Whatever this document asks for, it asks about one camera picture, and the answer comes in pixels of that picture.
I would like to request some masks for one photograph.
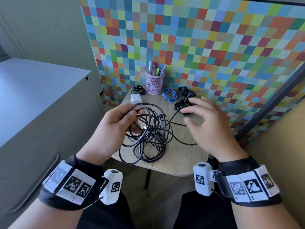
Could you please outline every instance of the coiled blue cable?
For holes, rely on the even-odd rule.
[[[172,93],[172,95],[171,96],[167,96],[166,93],[168,93],[168,92]],[[164,98],[166,100],[168,100],[172,104],[175,103],[176,100],[177,100],[177,92],[175,92],[171,88],[164,88],[163,91],[162,91],[162,96],[164,96]]]

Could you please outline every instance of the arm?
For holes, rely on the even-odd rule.
[[[197,144],[213,155],[219,162],[229,162],[247,158],[248,155],[238,145],[221,108],[211,100],[201,97],[189,98],[195,106],[181,110],[182,113],[195,113],[204,118],[201,126],[189,118],[185,124]],[[232,203],[235,221],[239,229],[300,229],[283,204],[267,207],[245,207]]]
[[[125,133],[130,125],[132,132],[140,133],[141,131],[133,124],[133,121],[137,122],[135,110],[139,107],[129,111],[132,106],[133,104],[120,105],[108,111],[92,137],[76,154],[76,157],[94,165],[102,165],[122,146]],[[139,113],[145,114],[145,111],[142,109]],[[83,209],[76,211],[55,209],[36,199],[10,226],[10,229],[74,229],[82,212]]]

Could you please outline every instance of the pink mesh pen holder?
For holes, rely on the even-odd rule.
[[[148,94],[158,95],[162,92],[164,76],[165,72],[162,76],[152,76],[146,73],[146,91]]]

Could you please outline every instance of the floor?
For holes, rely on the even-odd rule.
[[[193,176],[176,177],[152,171],[148,190],[145,190],[147,169],[125,165],[113,158],[104,167],[105,170],[117,169],[123,173],[121,190],[137,229],[172,228],[180,209],[181,196],[195,190]]]

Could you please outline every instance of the wooden table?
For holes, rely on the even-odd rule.
[[[128,92],[127,96],[124,98],[121,104],[131,103],[130,94],[131,90]],[[141,98],[143,103],[158,105],[166,115],[167,120],[170,120],[173,114],[176,112],[176,110],[174,110],[174,104],[171,104],[169,101],[165,100],[161,94],[156,96],[145,94],[141,96]],[[158,110],[156,107],[149,107],[154,109],[157,113],[160,112],[160,110]],[[190,114],[189,117],[198,124],[201,124],[203,122],[203,118],[195,114]],[[172,122],[184,124],[183,118],[183,114],[177,113],[173,118]],[[139,121],[139,124],[141,127],[145,125],[141,121]],[[171,126],[173,127],[173,134],[179,140],[185,143],[196,143],[192,135],[190,134],[189,129],[186,126],[180,126],[175,124],[171,124]],[[130,145],[131,143],[132,142],[127,137],[125,137],[124,144]],[[144,149],[145,153],[148,156],[153,156],[157,154],[155,147],[151,144],[147,144]],[[121,147],[122,158],[128,163],[136,161],[132,150],[133,147]],[[113,154],[112,157],[118,161],[121,161],[118,152]],[[139,161],[135,165],[175,176],[188,176],[193,174],[193,166],[195,164],[197,164],[198,162],[206,162],[207,159],[208,153],[203,151],[198,145],[183,145],[173,138],[172,141],[167,144],[165,154],[160,160],[153,163]]]

